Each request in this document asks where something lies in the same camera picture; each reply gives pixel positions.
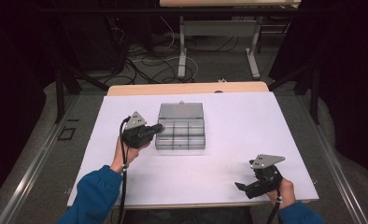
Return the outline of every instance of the white tabletop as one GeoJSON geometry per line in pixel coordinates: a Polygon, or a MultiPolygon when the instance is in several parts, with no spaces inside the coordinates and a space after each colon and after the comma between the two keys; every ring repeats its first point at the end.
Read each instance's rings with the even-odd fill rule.
{"type": "MultiPolygon", "coordinates": [[[[283,156],[276,165],[295,184],[297,200],[318,199],[315,187],[271,92],[224,92],[177,95],[106,96],[87,146],[77,182],[87,173],[110,164],[120,123],[139,112],[148,125],[157,123],[162,103],[202,103],[205,115],[205,152],[162,155],[154,141],[128,169],[125,208],[162,208],[243,205],[251,200],[234,182],[257,179],[249,160],[258,154],[283,156]]],[[[77,188],[74,187],[68,206],[77,188]]]]}
{"type": "Polygon", "coordinates": [[[250,7],[299,5],[301,0],[161,0],[161,7],[250,7]]]}

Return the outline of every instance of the person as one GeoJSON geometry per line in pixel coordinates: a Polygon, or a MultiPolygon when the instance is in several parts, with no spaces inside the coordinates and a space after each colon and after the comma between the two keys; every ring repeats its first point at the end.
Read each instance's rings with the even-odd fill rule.
{"type": "MultiPolygon", "coordinates": [[[[324,223],[320,215],[309,208],[302,202],[297,202],[294,194],[294,184],[283,178],[280,183],[280,196],[282,198],[279,210],[277,212],[282,223],[300,224],[321,224],[324,223]]],[[[273,190],[266,193],[272,204],[276,204],[277,191],[273,190]]]]}
{"type": "MultiPolygon", "coordinates": [[[[149,143],[141,148],[129,148],[126,155],[128,165],[139,155],[141,149],[148,146],[149,143]]],[[[118,138],[111,165],[104,165],[100,170],[90,172],[79,180],[77,197],[73,205],[57,223],[103,223],[120,194],[122,165],[123,158],[120,138],[118,138]]],[[[284,224],[323,223],[318,213],[308,209],[303,203],[296,202],[292,182],[283,178],[279,190],[282,202],[279,206],[278,215],[284,224]]],[[[271,199],[271,203],[275,204],[276,190],[268,192],[267,195],[271,199]]]]}
{"type": "MultiPolygon", "coordinates": [[[[148,146],[149,143],[141,148],[125,150],[127,165],[139,155],[141,149],[148,146]]],[[[120,138],[118,138],[111,164],[104,165],[100,170],[90,172],[79,180],[73,205],[57,223],[103,223],[120,194],[122,172],[123,157],[120,138]]]]}

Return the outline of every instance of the blue jacket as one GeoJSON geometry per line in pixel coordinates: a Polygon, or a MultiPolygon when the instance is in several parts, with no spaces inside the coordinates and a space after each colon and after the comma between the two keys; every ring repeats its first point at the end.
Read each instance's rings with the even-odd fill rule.
{"type": "MultiPolygon", "coordinates": [[[[122,175],[105,165],[98,171],[84,175],[77,184],[73,205],[57,223],[103,223],[120,194],[122,175]]],[[[278,215],[285,224],[321,224],[323,220],[303,203],[297,202],[280,209],[278,215]]]]}

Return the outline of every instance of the hand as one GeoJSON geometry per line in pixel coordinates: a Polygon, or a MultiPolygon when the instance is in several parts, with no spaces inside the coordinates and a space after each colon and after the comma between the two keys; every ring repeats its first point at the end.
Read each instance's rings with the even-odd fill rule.
{"type": "MultiPolygon", "coordinates": [[[[287,206],[290,206],[294,203],[296,203],[295,195],[294,195],[294,184],[283,178],[282,182],[280,183],[280,196],[282,197],[282,203],[279,206],[279,209],[285,208],[287,206]]],[[[271,203],[273,205],[276,204],[276,198],[277,198],[277,191],[273,190],[271,192],[266,193],[271,200],[271,203]]]]}
{"type": "MultiPolygon", "coordinates": [[[[130,147],[129,149],[125,144],[123,144],[125,155],[126,155],[126,151],[128,152],[128,154],[126,155],[127,165],[129,165],[136,157],[138,157],[138,154],[139,154],[141,149],[148,147],[149,144],[150,143],[145,144],[141,148],[132,148],[132,147],[130,147]]],[[[118,137],[117,145],[115,147],[114,160],[110,165],[110,169],[117,172],[118,174],[121,174],[122,171],[123,171],[122,165],[123,165],[122,148],[120,146],[120,138],[118,137]]]]}

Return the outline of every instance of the desk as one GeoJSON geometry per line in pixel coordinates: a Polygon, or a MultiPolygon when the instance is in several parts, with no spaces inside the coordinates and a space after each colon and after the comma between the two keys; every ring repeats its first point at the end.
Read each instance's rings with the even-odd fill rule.
{"type": "MultiPolygon", "coordinates": [[[[101,106],[76,184],[85,174],[111,163],[123,119],[138,111],[153,125],[161,103],[179,101],[203,104],[205,152],[162,155],[151,142],[128,169],[126,209],[269,203],[265,195],[249,200],[234,184],[256,181],[248,161],[258,154],[286,157],[276,166],[295,183],[297,199],[318,199],[276,98],[262,82],[112,87],[101,106]]],[[[68,206],[76,194],[73,188],[68,206]]]]}
{"type": "MultiPolygon", "coordinates": [[[[299,5],[301,0],[161,0],[161,7],[260,7],[299,5]]],[[[260,79],[254,50],[262,25],[262,17],[255,21],[184,21],[180,17],[180,57],[177,76],[185,76],[187,50],[186,35],[240,35],[252,36],[250,48],[246,49],[248,64],[254,79],[260,79]]]]}

